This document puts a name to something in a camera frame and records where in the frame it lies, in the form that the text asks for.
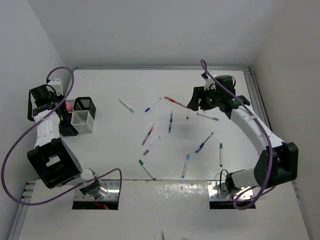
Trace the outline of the mint cap white marker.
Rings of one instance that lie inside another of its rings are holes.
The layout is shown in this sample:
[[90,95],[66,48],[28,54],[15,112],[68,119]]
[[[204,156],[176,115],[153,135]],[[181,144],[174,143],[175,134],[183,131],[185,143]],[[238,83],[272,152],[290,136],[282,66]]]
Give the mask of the mint cap white marker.
[[135,111],[133,110],[132,107],[130,107],[127,103],[125,103],[122,99],[119,99],[119,102],[125,106],[131,113],[134,113]]

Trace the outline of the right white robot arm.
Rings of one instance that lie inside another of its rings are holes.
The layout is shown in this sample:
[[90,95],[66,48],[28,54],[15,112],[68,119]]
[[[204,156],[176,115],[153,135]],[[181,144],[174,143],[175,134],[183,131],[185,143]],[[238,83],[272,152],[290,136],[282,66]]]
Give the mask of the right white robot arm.
[[298,175],[297,145],[276,136],[255,114],[250,101],[243,95],[236,95],[232,76],[215,79],[206,73],[201,76],[205,85],[194,87],[187,108],[194,112],[218,108],[244,132],[259,155],[254,168],[227,174],[226,190],[232,193],[242,187],[269,189],[294,181]]

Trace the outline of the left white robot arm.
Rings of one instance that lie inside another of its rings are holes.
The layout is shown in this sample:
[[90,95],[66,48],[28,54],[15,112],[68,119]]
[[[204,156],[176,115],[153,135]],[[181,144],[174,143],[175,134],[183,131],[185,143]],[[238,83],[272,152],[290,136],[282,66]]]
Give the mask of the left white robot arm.
[[62,86],[53,81],[29,90],[27,118],[37,124],[37,136],[27,158],[49,189],[80,185],[82,194],[96,196],[101,186],[96,173],[82,168],[62,139],[92,133],[96,107],[90,97],[64,96]]

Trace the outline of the pink glitter bottle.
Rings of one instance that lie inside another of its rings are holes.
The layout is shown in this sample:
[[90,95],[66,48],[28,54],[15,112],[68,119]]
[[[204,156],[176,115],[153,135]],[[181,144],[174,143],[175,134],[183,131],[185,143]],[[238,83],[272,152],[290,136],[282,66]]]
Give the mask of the pink glitter bottle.
[[66,107],[67,112],[71,112],[73,110],[71,103],[68,101],[65,102],[65,107]]

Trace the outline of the purple cap black highlighter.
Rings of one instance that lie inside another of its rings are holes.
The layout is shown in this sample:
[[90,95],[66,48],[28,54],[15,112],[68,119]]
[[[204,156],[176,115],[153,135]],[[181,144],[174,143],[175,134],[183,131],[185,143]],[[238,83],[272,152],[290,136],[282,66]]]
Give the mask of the purple cap black highlighter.
[[68,113],[65,117],[65,121],[67,122],[67,124],[70,124],[71,123],[71,119],[72,119],[72,114],[71,113]]

